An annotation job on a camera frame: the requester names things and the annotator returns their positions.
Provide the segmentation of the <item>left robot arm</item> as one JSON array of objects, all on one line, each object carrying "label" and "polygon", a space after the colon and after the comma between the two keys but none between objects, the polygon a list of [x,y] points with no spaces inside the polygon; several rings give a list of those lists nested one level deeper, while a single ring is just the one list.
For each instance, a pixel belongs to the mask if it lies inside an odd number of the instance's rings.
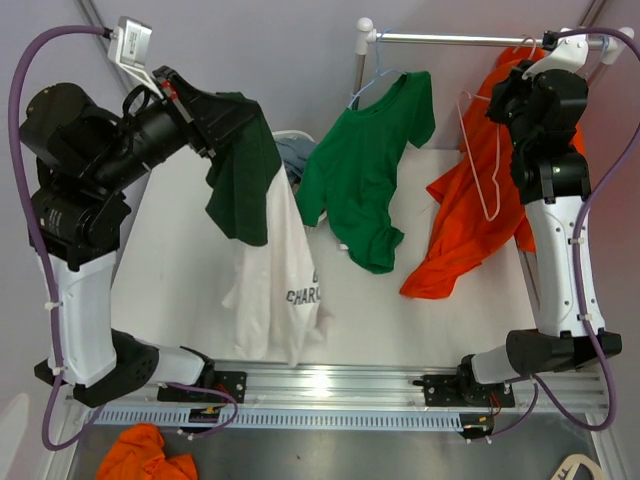
[{"label": "left robot arm", "polygon": [[183,147],[205,158],[225,152],[256,119],[257,102],[208,93],[161,67],[133,89],[121,114],[99,107],[78,85],[58,83],[28,104],[20,139],[36,156],[31,205],[37,239],[54,275],[58,325],[41,381],[69,384],[76,400],[102,406],[146,385],[194,401],[215,389],[215,363],[187,347],[164,347],[115,330],[111,275],[130,213],[126,188]]}]

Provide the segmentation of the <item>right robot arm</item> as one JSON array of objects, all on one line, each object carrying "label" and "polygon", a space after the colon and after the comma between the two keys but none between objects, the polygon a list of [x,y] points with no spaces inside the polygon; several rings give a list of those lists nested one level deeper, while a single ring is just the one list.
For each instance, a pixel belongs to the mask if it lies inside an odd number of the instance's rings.
[{"label": "right robot arm", "polygon": [[589,87],[576,73],[534,73],[533,65],[520,61],[493,87],[486,115],[506,127],[513,147],[510,175],[536,245],[539,313],[535,328],[512,330],[504,345],[461,360],[455,392],[474,406],[511,380],[580,370],[622,351],[595,296],[584,211],[591,182],[573,144]]}]

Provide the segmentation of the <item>dark green white t shirt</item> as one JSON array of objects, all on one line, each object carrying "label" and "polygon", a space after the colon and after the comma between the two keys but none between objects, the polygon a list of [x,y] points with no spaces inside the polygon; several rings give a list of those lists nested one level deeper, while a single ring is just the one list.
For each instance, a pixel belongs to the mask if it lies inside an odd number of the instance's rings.
[{"label": "dark green white t shirt", "polygon": [[261,360],[270,349],[291,366],[325,339],[331,314],[284,163],[260,106],[240,93],[251,119],[216,155],[205,211],[234,244],[234,280],[223,305],[235,318],[235,349]]}]

